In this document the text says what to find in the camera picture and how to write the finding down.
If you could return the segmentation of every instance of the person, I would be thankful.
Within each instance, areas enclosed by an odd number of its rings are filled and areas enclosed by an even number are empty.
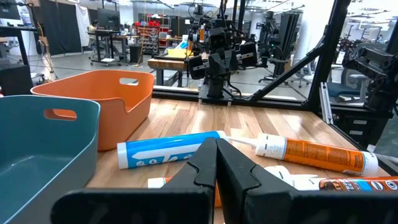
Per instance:
[[[96,29],[98,29],[98,20],[95,20],[95,21],[93,21],[91,23],[91,25],[88,28],[88,32],[89,33],[94,33]],[[95,35],[90,35],[89,38],[93,39],[93,41],[91,41],[91,49],[96,48]],[[105,49],[106,48],[106,42],[103,41],[103,40],[100,40],[99,41],[99,47],[101,49]],[[115,52],[115,53],[119,52],[119,50],[114,45],[112,45],[112,49],[113,49],[113,52]]]

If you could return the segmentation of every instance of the blue and white tube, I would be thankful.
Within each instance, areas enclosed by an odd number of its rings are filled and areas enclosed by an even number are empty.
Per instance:
[[[118,143],[119,169],[189,159],[206,138],[228,140],[224,131]]]

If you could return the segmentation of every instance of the monitor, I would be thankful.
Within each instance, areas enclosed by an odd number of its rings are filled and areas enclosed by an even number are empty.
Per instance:
[[[20,19],[15,0],[0,0],[0,19]]]
[[[98,8],[98,25],[107,29],[119,30],[119,11]]]

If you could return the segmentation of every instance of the wooden tabletop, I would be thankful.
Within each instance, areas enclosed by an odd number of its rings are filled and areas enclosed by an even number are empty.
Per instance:
[[[187,66],[184,61],[178,60],[163,60],[163,59],[149,59],[148,66],[151,69],[168,69],[168,70],[186,70]]]
[[[129,140],[216,130],[223,130],[227,136],[256,138],[259,133],[267,133],[355,149],[346,139],[311,112],[248,106],[199,105],[197,102],[161,99],[152,99],[148,118],[136,129]],[[319,177],[348,176],[339,172],[256,156],[251,146],[235,142],[233,145],[263,167],[282,165],[291,174],[316,174]],[[95,175],[87,183],[87,187],[146,188],[149,178],[172,177],[185,162],[168,162],[119,170],[116,150],[100,152]],[[378,176],[388,176],[388,173],[379,168]],[[215,223],[222,224],[223,222],[222,210],[217,208]]]
[[[115,39],[128,39],[128,38],[138,38],[137,35],[115,35]]]

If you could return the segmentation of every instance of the gray floor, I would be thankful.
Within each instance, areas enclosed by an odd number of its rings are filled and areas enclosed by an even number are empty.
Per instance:
[[[147,66],[147,61],[150,59],[150,56],[148,55],[144,56],[144,62],[138,67],[134,65],[110,65],[109,67],[106,67],[100,63],[90,65],[89,56],[91,56],[91,54],[79,54],[51,59],[48,57],[40,59],[38,56],[31,56],[29,57],[30,68],[32,72],[44,73],[46,77],[49,77],[50,66],[52,66],[54,70],[53,78],[57,76],[59,79],[98,69],[117,69],[155,73],[153,69]],[[258,81],[265,75],[270,75],[270,71],[273,69],[273,65],[270,65],[268,70],[264,68],[256,68],[252,70],[239,71],[239,73],[231,76],[231,84],[236,88],[239,88],[242,93],[254,93],[270,83],[270,81],[262,81],[260,83]],[[174,73],[175,71],[165,70],[164,80],[168,80]],[[185,74],[183,76],[184,87],[197,88],[200,83],[200,80],[192,80],[191,78],[187,78]],[[268,96],[296,99],[300,101],[305,100],[308,96],[310,85],[307,86],[303,84],[303,87],[301,88],[299,88],[298,85],[298,82],[289,82],[288,85],[282,84],[272,90]]]

